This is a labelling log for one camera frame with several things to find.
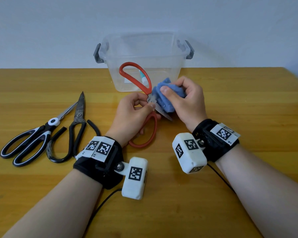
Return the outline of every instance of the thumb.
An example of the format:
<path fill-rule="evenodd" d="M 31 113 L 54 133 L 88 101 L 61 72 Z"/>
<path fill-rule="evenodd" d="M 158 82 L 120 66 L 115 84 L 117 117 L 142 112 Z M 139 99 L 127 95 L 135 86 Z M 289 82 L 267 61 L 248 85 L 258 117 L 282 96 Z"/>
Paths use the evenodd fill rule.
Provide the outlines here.
<path fill-rule="evenodd" d="M 155 107 L 156 107 L 155 103 L 149 102 L 145 106 L 143 106 L 141 109 L 139 109 L 138 112 L 145 119 L 152 111 L 154 111 Z"/>
<path fill-rule="evenodd" d="M 174 104 L 179 101 L 180 99 L 182 99 L 179 95 L 177 95 L 171 88 L 169 88 L 168 86 L 162 86 L 160 88 L 160 91 L 162 92 L 162 94 L 164 96 L 166 96 L 166 98 L 172 103 L 172 105 L 174 106 Z"/>

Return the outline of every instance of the red scissor handle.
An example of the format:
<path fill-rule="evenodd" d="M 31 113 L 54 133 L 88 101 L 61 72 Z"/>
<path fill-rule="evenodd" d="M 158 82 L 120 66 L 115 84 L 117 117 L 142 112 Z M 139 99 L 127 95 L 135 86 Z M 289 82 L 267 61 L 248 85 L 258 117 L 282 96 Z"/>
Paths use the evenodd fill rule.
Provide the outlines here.
<path fill-rule="evenodd" d="M 149 88 L 147 88 L 145 85 L 143 85 L 142 83 L 140 83 L 137 79 L 135 79 L 134 77 L 132 77 L 128 73 L 124 72 L 123 71 L 123 68 L 124 67 L 127 67 L 127 66 L 132 66 L 132 67 L 138 68 L 146 76 L 147 81 L 149 83 Z M 144 69 L 142 67 L 140 67 L 138 64 L 136 64 L 134 62 L 123 63 L 120 66 L 120 68 L 119 68 L 119 73 L 124 78 L 128 79 L 130 82 L 132 82 L 133 84 L 135 84 L 138 88 L 140 88 L 145 94 L 147 94 L 147 95 L 151 94 L 151 92 L 152 92 L 152 86 L 151 86 L 150 78 L 149 78 L 148 74 L 146 73 L 146 71 L 144 71 Z"/>
<path fill-rule="evenodd" d="M 154 118 L 154 129 L 153 129 L 153 133 L 150 137 L 150 139 L 144 143 L 144 144 L 135 144 L 132 142 L 132 140 L 130 140 L 128 143 L 130 144 L 130 146 L 132 147 L 135 147 L 135 148 L 143 148 L 143 147 L 146 147 L 148 144 L 151 143 L 151 141 L 153 140 L 153 138 L 155 137 L 156 135 L 156 131 L 157 131 L 157 115 L 156 115 L 156 112 L 155 111 L 152 111 L 145 119 L 144 121 L 144 124 L 142 125 L 141 129 L 145 126 L 145 124 L 149 121 L 150 118 Z"/>

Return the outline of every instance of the black wrist strap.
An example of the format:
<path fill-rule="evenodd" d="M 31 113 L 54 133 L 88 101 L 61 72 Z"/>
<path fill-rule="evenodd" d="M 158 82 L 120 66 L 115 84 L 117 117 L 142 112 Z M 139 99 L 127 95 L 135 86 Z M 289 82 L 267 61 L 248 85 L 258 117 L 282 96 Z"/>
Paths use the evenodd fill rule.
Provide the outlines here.
<path fill-rule="evenodd" d="M 224 154 L 229 152 L 235 145 L 239 144 L 237 139 L 231 146 L 211 133 L 211 129 L 214 128 L 218 122 L 212 119 L 203 120 L 192 132 L 192 135 L 196 140 L 201 139 L 204 141 L 205 149 L 203 153 L 207 160 L 215 162 L 221 158 Z"/>
<path fill-rule="evenodd" d="M 121 145 L 115 140 L 105 162 L 93 158 L 80 157 L 74 163 L 73 168 L 98 181 L 105 189 L 112 189 L 123 179 L 122 175 L 114 171 L 114 167 L 123 160 Z"/>

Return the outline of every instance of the container handle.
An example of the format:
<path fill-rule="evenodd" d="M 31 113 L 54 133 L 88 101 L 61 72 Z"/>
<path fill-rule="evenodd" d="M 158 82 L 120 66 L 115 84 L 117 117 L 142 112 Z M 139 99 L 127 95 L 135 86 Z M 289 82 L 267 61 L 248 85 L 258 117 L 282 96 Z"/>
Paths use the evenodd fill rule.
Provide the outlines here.
<path fill-rule="evenodd" d="M 95 49 L 95 52 L 94 52 L 94 58 L 95 58 L 95 61 L 96 61 L 97 63 L 104 63 L 104 60 L 101 59 L 101 58 L 99 57 L 99 54 L 98 54 L 99 49 L 100 49 L 100 43 L 97 44 L 96 49 Z"/>
<path fill-rule="evenodd" d="M 185 40 L 186 41 L 186 43 L 187 43 L 187 45 L 189 46 L 189 48 L 190 48 L 190 53 L 189 53 L 189 55 L 186 57 L 186 59 L 192 59 L 193 58 L 193 55 L 194 55 L 194 49 L 193 49 L 193 47 L 191 46 L 191 44 L 187 41 L 187 40 Z"/>

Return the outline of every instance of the plastic storage box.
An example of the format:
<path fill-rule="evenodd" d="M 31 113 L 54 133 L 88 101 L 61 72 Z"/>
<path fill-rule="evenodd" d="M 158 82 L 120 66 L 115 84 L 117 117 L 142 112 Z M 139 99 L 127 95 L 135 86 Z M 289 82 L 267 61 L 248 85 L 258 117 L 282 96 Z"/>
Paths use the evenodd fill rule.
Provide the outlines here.
<path fill-rule="evenodd" d="M 140 89 L 119 74 L 125 62 L 139 64 L 149 75 L 152 87 L 169 77 L 178 78 L 185 59 L 193 57 L 194 50 L 187 40 L 175 32 L 120 33 L 106 36 L 94 52 L 97 63 L 106 63 L 115 88 L 120 92 Z M 126 67 L 124 71 L 142 82 L 139 70 Z"/>

